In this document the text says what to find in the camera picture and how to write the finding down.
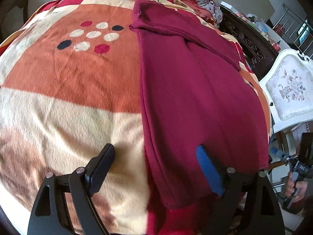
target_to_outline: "blanket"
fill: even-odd
[[[153,0],[198,20],[179,0]],[[56,0],[40,7],[0,45],[0,182],[29,211],[49,171],[85,166],[106,143],[115,161],[92,197],[110,233],[195,234],[213,204],[168,208],[146,162],[140,108],[140,45],[129,29],[135,0]],[[264,102],[254,74],[238,75]],[[265,117],[270,135],[269,109]],[[73,226],[82,233],[70,195]]]

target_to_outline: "white dot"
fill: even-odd
[[[101,35],[101,32],[92,31],[92,32],[89,32],[88,34],[86,34],[86,37],[87,38],[96,38],[96,37],[99,37],[100,35]]]
[[[108,26],[109,25],[107,22],[101,22],[101,23],[96,24],[97,29],[106,29],[106,28],[108,28]]]
[[[105,41],[111,42],[111,41],[117,40],[119,38],[119,34],[118,33],[108,33],[103,38]]]
[[[82,34],[84,33],[84,30],[82,29],[76,29],[74,30],[73,32],[71,32],[69,34],[70,37],[78,37],[78,36],[81,36]]]
[[[90,48],[89,42],[80,42],[73,47],[75,51],[86,51],[88,48]]]

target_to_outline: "polka dot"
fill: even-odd
[[[119,38],[119,34],[118,33],[108,33],[106,34],[103,39],[107,42],[112,42],[115,41]]]
[[[91,26],[91,25],[92,25],[92,21],[85,21],[80,24],[80,26],[82,27]]]
[[[71,44],[72,44],[72,41],[71,41],[71,40],[62,41],[62,42],[60,42],[60,44],[57,46],[57,49],[58,49],[58,50],[62,50],[62,49],[68,48]]]
[[[84,30],[82,29],[76,29],[74,30],[73,32],[71,32],[69,34],[70,37],[78,37],[78,36],[81,36],[82,34],[84,33]]]
[[[96,24],[97,29],[106,29],[106,28],[108,28],[108,26],[109,25],[107,22],[101,22],[101,23]]]
[[[113,27],[112,27],[112,30],[113,30],[113,31],[122,31],[123,29],[124,29],[124,27],[119,26],[119,25],[116,25],[116,26],[113,26]]]
[[[107,53],[109,50],[110,50],[110,46],[106,44],[99,44],[94,47],[94,51],[97,54],[104,54],[104,53]]]
[[[92,31],[92,32],[89,32],[88,34],[86,34],[86,37],[87,38],[96,38],[96,37],[99,37],[100,35],[101,35],[101,32]]]
[[[80,42],[74,46],[75,51],[86,51],[88,48],[90,48],[89,42]]]

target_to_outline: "bolt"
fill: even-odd
[[[262,177],[262,178],[265,178],[266,177],[266,174],[264,171],[260,171],[259,172],[259,176]]]
[[[48,172],[47,174],[46,174],[46,178],[51,178],[52,176],[53,176],[54,174],[53,174],[53,172]]]
[[[228,168],[227,168],[227,172],[233,174],[233,173],[236,172],[236,170],[235,170],[235,168],[233,168],[233,167],[228,167]]]
[[[76,173],[80,174],[80,173],[83,173],[85,171],[85,168],[84,167],[78,167],[76,169]]]

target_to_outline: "folded maroon sweatshirt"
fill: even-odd
[[[154,1],[136,0],[140,106],[153,180],[167,208],[211,194],[196,159],[205,144],[225,166],[258,171],[268,156],[265,116],[239,74],[234,43]]]

